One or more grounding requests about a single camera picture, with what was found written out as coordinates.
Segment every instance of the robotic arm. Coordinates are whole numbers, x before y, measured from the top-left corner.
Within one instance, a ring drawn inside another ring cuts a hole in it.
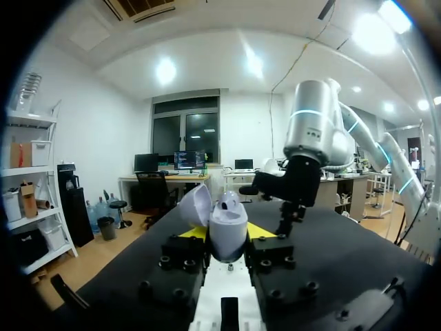
[[[338,101],[339,91],[340,85],[333,79],[299,83],[283,150],[289,160],[287,171],[282,177],[256,174],[253,186],[264,197],[285,200],[278,232],[288,234],[292,221],[302,221],[306,207],[314,205],[320,169],[338,172],[352,164],[349,133],[368,153],[376,171],[391,164],[407,216],[401,236],[421,252],[435,256],[441,238],[439,204],[425,201],[427,195],[395,139],[384,133],[376,142],[360,117]]]

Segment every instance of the yellow sticker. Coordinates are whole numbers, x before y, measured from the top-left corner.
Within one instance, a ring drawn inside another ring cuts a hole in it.
[[[277,237],[275,234],[272,234],[270,231],[266,231],[261,227],[254,225],[253,223],[248,222],[247,227],[248,227],[248,234],[250,239],[255,239],[258,237],[267,237],[267,238]],[[182,233],[180,237],[185,237],[185,238],[196,237],[196,238],[202,238],[205,241],[206,235],[207,235],[207,228],[205,226],[196,226],[194,229]]]

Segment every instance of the desk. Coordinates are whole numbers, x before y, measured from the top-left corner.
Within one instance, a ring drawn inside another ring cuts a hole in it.
[[[244,206],[252,223],[274,233],[280,219],[280,202]],[[151,331],[188,330],[193,316],[162,306],[147,309],[138,297],[139,283],[148,280],[158,264],[161,244],[171,234],[188,230],[190,226],[181,221],[179,211],[174,208],[79,289],[79,295],[91,305],[99,303],[100,311],[105,312],[103,322],[114,329],[120,326],[120,330],[132,330],[147,325]],[[320,289],[313,305],[289,310],[283,319],[275,321],[274,330],[299,330],[301,325],[333,311],[365,290],[383,289],[396,275],[404,279],[407,297],[411,298],[424,272],[432,270],[408,252],[333,210],[307,208],[304,221],[294,224],[289,240],[294,244],[297,268],[319,282]],[[398,298],[370,330],[388,329],[402,309]],[[70,310],[61,306],[54,313],[65,321]],[[66,325],[71,327],[75,324],[69,323]]]
[[[395,198],[395,184],[393,185],[393,188],[392,188],[392,204],[391,204],[391,207],[388,210],[383,210],[384,209],[384,201],[386,199],[386,192],[389,192],[389,190],[390,190],[392,174],[383,174],[381,172],[372,172],[372,171],[363,172],[363,174],[367,174],[370,177],[373,177],[373,179],[368,179],[367,180],[368,182],[371,183],[371,189],[370,189],[370,191],[366,191],[366,194],[369,195],[369,201],[366,202],[366,204],[371,204],[371,197],[372,197],[373,189],[377,188],[377,185],[378,186],[383,186],[384,193],[383,193],[383,201],[382,201],[382,204],[381,204],[380,217],[382,217],[382,216],[384,216],[386,214],[392,213],[392,211],[393,211],[393,199]]]
[[[198,174],[189,174],[189,175],[179,175],[179,176],[165,176],[165,181],[167,183],[196,183],[196,184],[205,184],[208,186],[209,174],[206,174],[202,177],[199,177]],[[127,193],[127,185],[126,183],[138,183],[138,178],[136,178],[135,174],[129,174],[128,176],[119,177],[118,178],[118,188],[119,188],[119,196],[121,200],[127,201],[127,207],[125,211],[131,209],[130,205],[130,197]]]
[[[235,178],[245,178],[245,177],[255,177],[255,172],[242,172],[242,173],[231,173],[231,174],[224,174],[223,175],[223,192],[228,191],[229,186],[243,186],[243,185],[249,185],[251,183],[229,183],[228,179],[235,179]]]
[[[335,210],[341,214],[343,210],[349,212],[352,219],[357,222],[362,220],[365,210],[367,176],[349,178],[322,179],[318,187],[315,206]],[[344,205],[336,203],[336,195],[342,192],[351,195],[349,203]]]

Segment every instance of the black worktable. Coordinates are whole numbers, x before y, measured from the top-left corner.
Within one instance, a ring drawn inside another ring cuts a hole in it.
[[[270,232],[278,227],[279,207],[280,203],[274,201],[245,204],[249,221]],[[189,229],[175,208],[107,264],[78,293],[91,304],[105,303],[106,318],[115,319],[115,323],[124,319],[127,326],[132,319],[134,323],[150,325],[149,330],[155,330],[153,325],[160,322],[162,330],[186,330],[187,325],[172,312],[146,311],[139,303],[137,290],[139,283],[148,279],[157,265],[161,244],[166,238]],[[281,330],[311,321],[365,290],[383,289],[397,275],[404,278],[407,294],[412,295],[423,273],[430,268],[391,242],[330,210],[308,209],[304,222],[294,224],[289,238],[294,243],[298,268],[319,282],[320,289],[314,306],[293,310],[278,322]],[[118,310],[125,311],[124,316],[117,314]],[[400,312],[402,303],[398,297],[373,330],[389,325]],[[63,317],[69,315],[65,306],[55,313]]]

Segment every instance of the ceiling light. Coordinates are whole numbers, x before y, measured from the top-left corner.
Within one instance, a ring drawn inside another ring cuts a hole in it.
[[[378,13],[398,34],[406,32],[412,26],[407,15],[392,0],[383,2]]]
[[[248,70],[257,78],[262,79],[263,78],[263,62],[260,57],[258,57],[254,51],[251,49],[251,47],[245,47],[245,53],[247,55],[248,59]]]
[[[163,59],[156,69],[156,76],[162,85],[168,84],[173,81],[176,76],[176,68],[170,59]]]
[[[393,112],[393,104],[389,103],[389,102],[385,102],[384,103],[384,110],[386,110],[387,112]]]
[[[418,108],[420,110],[428,110],[429,109],[429,102],[427,102],[427,100],[419,100]]]
[[[377,14],[361,16],[352,38],[362,49],[375,55],[392,52],[396,43],[393,31]]]

